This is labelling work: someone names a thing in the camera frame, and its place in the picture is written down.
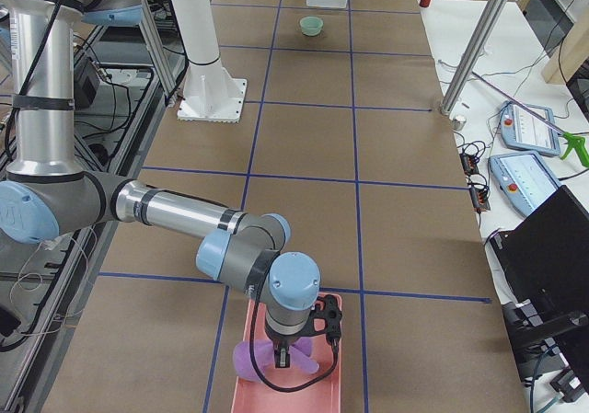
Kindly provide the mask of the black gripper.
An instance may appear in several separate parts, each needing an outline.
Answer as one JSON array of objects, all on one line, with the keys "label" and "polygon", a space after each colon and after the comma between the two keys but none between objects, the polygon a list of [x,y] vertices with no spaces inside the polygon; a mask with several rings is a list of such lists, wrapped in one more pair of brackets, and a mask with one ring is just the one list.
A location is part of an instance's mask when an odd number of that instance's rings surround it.
[{"label": "black gripper", "polygon": [[289,367],[289,348],[295,346],[299,350],[309,348],[309,337],[295,334],[283,334],[269,328],[265,330],[266,336],[274,347],[274,366],[276,369],[286,369]]}]

